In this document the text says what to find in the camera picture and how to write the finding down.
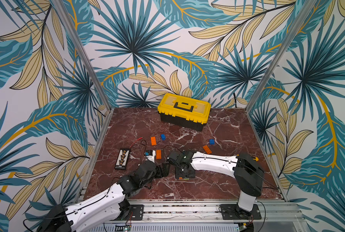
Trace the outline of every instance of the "yellow toolbox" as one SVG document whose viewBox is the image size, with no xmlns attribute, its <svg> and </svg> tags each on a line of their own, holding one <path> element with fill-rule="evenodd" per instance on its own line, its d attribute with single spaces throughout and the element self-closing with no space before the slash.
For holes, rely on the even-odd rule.
<svg viewBox="0 0 345 232">
<path fill-rule="evenodd" d="M 211 105 L 175 94 L 165 94 L 157 107 L 161 121 L 202 131 L 206 125 Z"/>
</svg>

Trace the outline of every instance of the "orange lego brick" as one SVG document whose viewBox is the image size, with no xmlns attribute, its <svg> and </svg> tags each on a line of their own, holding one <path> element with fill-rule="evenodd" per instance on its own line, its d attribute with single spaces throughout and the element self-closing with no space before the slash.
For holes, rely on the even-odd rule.
<svg viewBox="0 0 345 232">
<path fill-rule="evenodd" d="M 157 143 L 156 143 L 156 137 L 151 137 L 151 143 L 152 143 L 152 146 L 157 145 Z"/>
<path fill-rule="evenodd" d="M 161 150 L 156 151 L 156 160 L 161 160 Z"/>
<path fill-rule="evenodd" d="M 203 149 L 205 149 L 207 154 L 211 154 L 212 153 L 212 151 L 210 150 L 210 148 L 208 148 L 207 145 L 203 146 Z"/>
</svg>

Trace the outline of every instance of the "black toolbox bottom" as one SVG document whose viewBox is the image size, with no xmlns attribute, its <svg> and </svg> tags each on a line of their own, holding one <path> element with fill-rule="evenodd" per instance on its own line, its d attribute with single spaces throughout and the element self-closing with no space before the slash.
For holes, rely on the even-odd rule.
<svg viewBox="0 0 345 232">
<path fill-rule="evenodd" d="M 175 125 L 179 125 L 181 127 L 187 127 L 190 129 L 194 129 L 196 131 L 202 131 L 203 126 L 206 125 L 206 123 L 201 124 L 201 123 L 195 123 L 193 121 L 188 121 L 185 118 L 181 117 L 173 117 L 171 115 L 166 115 L 166 114 L 161 114 L 161 121 L 166 122 L 166 123 L 172 123 Z"/>
</svg>

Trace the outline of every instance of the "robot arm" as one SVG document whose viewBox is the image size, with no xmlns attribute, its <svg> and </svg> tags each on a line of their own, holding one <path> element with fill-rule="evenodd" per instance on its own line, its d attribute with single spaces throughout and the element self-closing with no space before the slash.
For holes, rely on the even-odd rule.
<svg viewBox="0 0 345 232">
<path fill-rule="evenodd" d="M 168 175 L 169 164 L 175 166 L 175 178 L 195 177 L 196 170 L 208 170 L 235 177 L 241 193 L 238 212 L 251 215 L 254 201 L 261 194 L 264 171 L 247 154 L 239 156 L 207 155 L 196 151 L 171 152 L 169 164 L 156 166 L 155 152 L 130 175 L 122 176 L 110 188 L 83 202 L 64 208 L 53 207 L 37 232 L 85 232 L 109 220 L 124 220 L 129 215 L 127 198 L 137 193 L 155 178 Z"/>
</svg>

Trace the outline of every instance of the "red wire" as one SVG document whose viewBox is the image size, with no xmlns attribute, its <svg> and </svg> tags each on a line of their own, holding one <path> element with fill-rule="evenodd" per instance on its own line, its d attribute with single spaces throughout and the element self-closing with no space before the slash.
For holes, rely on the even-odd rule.
<svg viewBox="0 0 345 232">
<path fill-rule="evenodd" d="M 135 140 L 132 144 L 131 144 L 131 146 L 130 146 L 130 148 L 134 145 L 134 143 L 136 143 L 138 140 L 141 140 L 143 137 L 140 137 L 140 138 L 138 138 L 137 140 Z"/>
</svg>

